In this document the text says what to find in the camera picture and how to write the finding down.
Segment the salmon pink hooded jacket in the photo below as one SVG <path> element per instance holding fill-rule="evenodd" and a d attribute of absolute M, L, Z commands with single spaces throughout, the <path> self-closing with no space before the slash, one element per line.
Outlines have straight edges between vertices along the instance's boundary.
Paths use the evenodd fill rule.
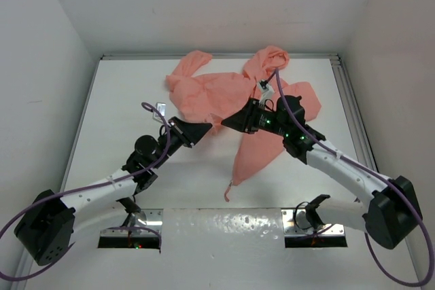
<path fill-rule="evenodd" d="M 223 119 L 236 113 L 250 97 L 260 98 L 259 81 L 269 80 L 274 90 L 281 88 L 286 95 L 300 96 L 306 121 L 314 120 L 321 103 L 307 81 L 288 84 L 275 79 L 275 69 L 287 67 L 290 57 L 285 50 L 268 46 L 249 59 L 241 73 L 208 73 L 197 75 L 212 55 L 195 50 L 184 56 L 172 74 L 166 78 L 169 98 L 188 122 L 207 122 L 215 134 L 222 129 Z M 283 151 L 281 137 L 266 131 L 243 134 L 232 167 L 229 186 L 237 186 L 260 172 Z"/>

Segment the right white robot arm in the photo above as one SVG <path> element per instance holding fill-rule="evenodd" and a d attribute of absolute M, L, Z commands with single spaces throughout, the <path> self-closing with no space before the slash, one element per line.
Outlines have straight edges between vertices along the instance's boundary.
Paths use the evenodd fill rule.
<path fill-rule="evenodd" d="M 422 221 L 412 183 L 399 176 L 383 177 L 339 153 L 324 135 L 305 123 L 301 97 L 285 96 L 268 111 L 254 98 L 222 125 L 238 132 L 259 130 L 282 138 L 283 147 L 303 164 L 322 171 L 349 190 L 355 202 L 319 195 L 294 214 L 300 229 L 318 231 L 326 224 L 341 224 L 366 232 L 377 244 L 394 249 Z"/>

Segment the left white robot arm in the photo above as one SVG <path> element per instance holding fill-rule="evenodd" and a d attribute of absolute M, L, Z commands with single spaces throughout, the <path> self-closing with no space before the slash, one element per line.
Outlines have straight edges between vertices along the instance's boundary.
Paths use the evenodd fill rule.
<path fill-rule="evenodd" d="M 126 163 L 112 175 L 63 193 L 40 193 L 15 227 L 15 236 L 38 266 L 55 263 L 87 228 L 104 224 L 97 211 L 118 202 L 128 214 L 139 212 L 131 197 L 153 184 L 155 169 L 181 147 L 194 147 L 211 127 L 172 117 L 158 138 L 139 137 Z"/>

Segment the metal base rail plate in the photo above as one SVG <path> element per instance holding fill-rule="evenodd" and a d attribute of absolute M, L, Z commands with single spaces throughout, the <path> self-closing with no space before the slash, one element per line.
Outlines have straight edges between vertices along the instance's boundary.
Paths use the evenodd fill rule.
<path fill-rule="evenodd" d="M 302 208 L 295 209 L 195 209 L 177 210 L 175 225 L 180 226 L 184 220 L 182 213 L 188 217 L 188 225 L 196 226 L 198 222 L 193 214 L 200 214 L 200 220 L 210 228 L 217 228 L 225 233 L 241 233 L 259 231 L 260 235 L 266 235 L 272 231 L 283 233 L 288 240 L 304 240 L 314 236 L 327 240 L 345 238 L 345 229 L 342 225 L 327 224 L 314 232 L 312 228 L 303 230 L 294 223 L 294 218 L 303 212 Z M 112 227 L 102 230 L 100 238 L 128 239 L 152 239 L 156 240 L 164 230 L 169 229 L 169 211 L 162 209 L 144 209 L 141 213 L 133 213 L 122 227 Z"/>

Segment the aluminium frame rail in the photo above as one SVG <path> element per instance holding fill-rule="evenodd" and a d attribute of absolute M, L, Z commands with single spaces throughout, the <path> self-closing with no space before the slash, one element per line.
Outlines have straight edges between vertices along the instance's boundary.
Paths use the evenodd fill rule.
<path fill-rule="evenodd" d="M 100 58 L 103 60 L 162 60 L 180 59 L 183 53 L 113 53 L 104 54 Z M 358 103 L 355 98 L 353 87 L 343 59 L 336 53 L 291 53 L 291 59 L 325 59 L 330 61 L 334 74 L 338 93 L 347 119 L 353 145 L 356 150 L 357 159 L 367 167 L 376 170 L 377 165 L 372 154 L 370 141 L 366 134 L 366 129 L 362 120 Z"/>

